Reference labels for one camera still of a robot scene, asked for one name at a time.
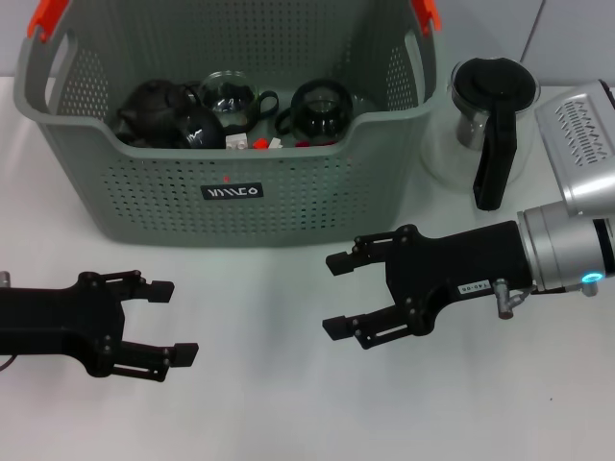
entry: gray plastic basket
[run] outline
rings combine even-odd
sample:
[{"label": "gray plastic basket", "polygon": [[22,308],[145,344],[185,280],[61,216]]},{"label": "gray plastic basket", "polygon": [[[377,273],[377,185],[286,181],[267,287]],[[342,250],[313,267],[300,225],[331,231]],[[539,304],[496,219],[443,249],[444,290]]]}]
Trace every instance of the gray plastic basket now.
[{"label": "gray plastic basket", "polygon": [[[445,95],[441,34],[423,22],[409,0],[71,0],[46,42],[40,26],[24,41],[14,99],[112,239],[178,246],[347,240],[392,225],[427,116]],[[277,90],[282,109],[294,89],[329,77],[380,111],[361,114],[328,147],[137,149],[111,132],[140,83],[182,83],[227,69]],[[272,137],[271,124],[262,125],[251,136]],[[259,182],[264,197],[204,200],[201,186],[225,182]]]}]

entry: basket logo text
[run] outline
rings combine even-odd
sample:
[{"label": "basket logo text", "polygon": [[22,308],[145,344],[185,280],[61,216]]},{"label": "basket logo text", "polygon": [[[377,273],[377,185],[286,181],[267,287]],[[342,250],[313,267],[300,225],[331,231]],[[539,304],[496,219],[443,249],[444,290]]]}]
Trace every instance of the basket logo text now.
[{"label": "basket logo text", "polygon": [[264,197],[260,182],[202,185],[201,192],[205,200],[259,199]]}]

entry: coffee pot black handle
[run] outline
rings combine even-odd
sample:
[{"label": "coffee pot black handle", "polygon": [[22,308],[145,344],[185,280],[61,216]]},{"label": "coffee pot black handle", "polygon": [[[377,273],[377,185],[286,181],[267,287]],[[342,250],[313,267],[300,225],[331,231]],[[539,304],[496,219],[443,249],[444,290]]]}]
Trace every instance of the coffee pot black handle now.
[{"label": "coffee pot black handle", "polygon": [[517,119],[509,100],[496,100],[485,126],[479,171],[474,180],[477,208],[493,211],[502,204],[517,152]]}]

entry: white wall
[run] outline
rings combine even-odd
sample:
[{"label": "white wall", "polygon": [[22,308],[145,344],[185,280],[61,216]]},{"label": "white wall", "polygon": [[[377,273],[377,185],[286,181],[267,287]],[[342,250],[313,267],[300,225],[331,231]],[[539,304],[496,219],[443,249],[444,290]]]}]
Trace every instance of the white wall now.
[{"label": "white wall", "polygon": [[[473,56],[520,59],[541,0],[436,2],[449,43],[452,67],[454,62]],[[0,3],[0,75],[12,75],[38,0],[0,0]]]},{"label": "white wall", "polygon": [[615,85],[615,0],[546,0],[524,65],[545,85]]},{"label": "white wall", "polygon": [[449,62],[469,58],[520,60],[542,0],[436,0]]}]

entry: cable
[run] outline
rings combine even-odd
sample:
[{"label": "cable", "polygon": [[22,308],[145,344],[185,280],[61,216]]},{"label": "cable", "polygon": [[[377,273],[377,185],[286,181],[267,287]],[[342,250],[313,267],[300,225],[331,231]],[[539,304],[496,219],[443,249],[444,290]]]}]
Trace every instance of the cable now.
[{"label": "cable", "polygon": [[0,372],[4,372],[7,368],[9,368],[16,358],[17,356],[13,355],[9,360],[4,363],[4,365],[0,365]]}]

